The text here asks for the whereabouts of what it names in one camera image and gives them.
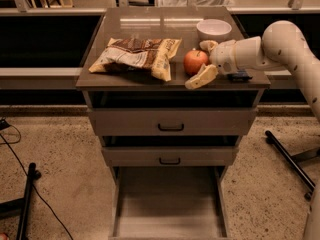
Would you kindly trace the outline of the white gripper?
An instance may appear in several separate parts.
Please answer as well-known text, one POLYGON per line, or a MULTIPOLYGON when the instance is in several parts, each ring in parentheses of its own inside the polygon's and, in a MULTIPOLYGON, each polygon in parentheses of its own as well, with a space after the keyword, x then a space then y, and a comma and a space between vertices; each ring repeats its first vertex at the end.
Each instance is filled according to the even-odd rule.
POLYGON ((203 64, 198 73, 185 82, 187 89, 198 89, 212 82, 220 74, 228 75, 237 72, 235 61, 235 40, 217 43, 213 40, 203 40, 199 43, 203 51, 210 53, 209 59, 213 64, 203 64))

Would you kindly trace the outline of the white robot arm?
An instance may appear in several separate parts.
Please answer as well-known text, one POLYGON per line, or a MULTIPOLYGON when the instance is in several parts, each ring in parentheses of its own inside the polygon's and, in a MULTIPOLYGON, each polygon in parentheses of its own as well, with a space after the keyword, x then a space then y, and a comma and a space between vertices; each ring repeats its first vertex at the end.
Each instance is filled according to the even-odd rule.
MULTIPOLYGON (((310 50, 301 30, 292 22, 276 21, 262 36, 217 43, 205 40, 200 48, 209 53, 209 64, 185 82, 197 89, 212 82, 217 75, 235 75, 240 70, 279 71, 287 69, 293 76, 313 114, 320 121, 320 61, 310 50)), ((317 149, 290 155, 271 133, 267 142, 274 145, 309 188, 309 211, 302 240, 320 240, 320 183, 313 182, 299 163, 319 155, 317 149)))

